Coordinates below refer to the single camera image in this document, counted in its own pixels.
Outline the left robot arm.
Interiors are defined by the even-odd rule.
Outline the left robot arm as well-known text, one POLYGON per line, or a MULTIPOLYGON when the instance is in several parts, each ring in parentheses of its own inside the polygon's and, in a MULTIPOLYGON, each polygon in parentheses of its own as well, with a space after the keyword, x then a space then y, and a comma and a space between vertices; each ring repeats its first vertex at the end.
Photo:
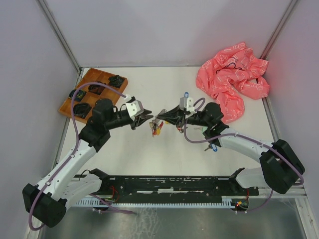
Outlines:
POLYGON ((104 178, 106 174, 100 170, 89 173, 75 184, 70 182, 110 139, 112 129, 128 125, 134 130, 152 117, 152 111, 144 109, 136 99, 125 103, 125 109, 120 111, 110 99, 98 100, 86 125, 76 132, 76 143, 68 155, 36 185, 27 184, 23 188, 29 227, 33 231, 37 229, 32 224, 32 218, 37 218, 43 226, 52 228, 80 199, 95 192, 106 194, 110 190, 110 181, 104 178))

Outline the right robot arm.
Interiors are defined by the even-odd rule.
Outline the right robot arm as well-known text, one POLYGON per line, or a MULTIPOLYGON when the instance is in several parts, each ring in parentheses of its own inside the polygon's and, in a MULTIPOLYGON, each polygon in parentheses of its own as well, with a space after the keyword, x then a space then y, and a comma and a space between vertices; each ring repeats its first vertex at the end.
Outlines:
POLYGON ((285 194, 292 186, 304 183, 305 168, 290 145, 279 139, 275 142, 258 140, 243 135, 222 122, 223 113, 216 103, 208 103, 201 111, 189 111, 182 106, 157 115, 185 131, 188 125, 202 126, 204 139, 190 143, 209 143, 234 150, 260 164, 257 168, 239 169, 235 179, 229 181, 229 190, 240 195, 251 187, 269 187, 279 194, 285 194))

